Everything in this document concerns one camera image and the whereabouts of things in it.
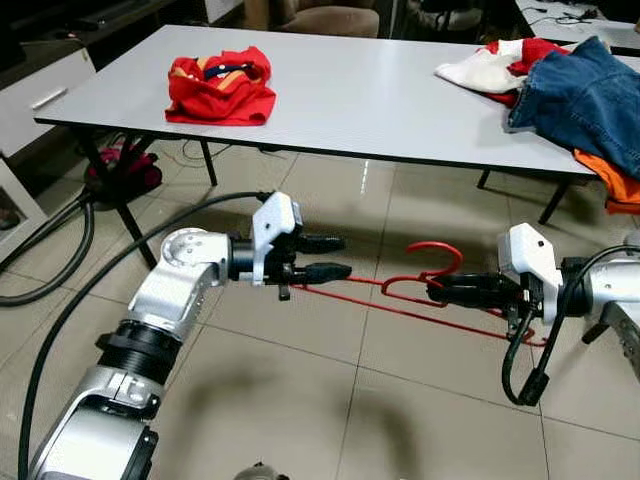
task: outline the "denim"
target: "denim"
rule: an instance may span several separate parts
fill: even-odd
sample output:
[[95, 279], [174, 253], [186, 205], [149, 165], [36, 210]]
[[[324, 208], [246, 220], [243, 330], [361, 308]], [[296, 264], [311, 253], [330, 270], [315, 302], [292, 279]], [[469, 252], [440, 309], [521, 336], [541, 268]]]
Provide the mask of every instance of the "denim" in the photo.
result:
[[511, 111], [512, 128], [535, 127], [640, 180], [640, 74], [591, 37], [571, 55], [551, 52], [534, 64]]

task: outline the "chair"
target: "chair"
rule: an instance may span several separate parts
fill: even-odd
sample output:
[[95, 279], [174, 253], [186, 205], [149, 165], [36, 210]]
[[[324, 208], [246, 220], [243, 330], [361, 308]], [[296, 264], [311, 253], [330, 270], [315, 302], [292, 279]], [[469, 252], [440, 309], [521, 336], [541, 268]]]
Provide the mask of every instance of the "chair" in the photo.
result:
[[248, 28], [348, 37], [377, 37], [374, 0], [245, 0]]

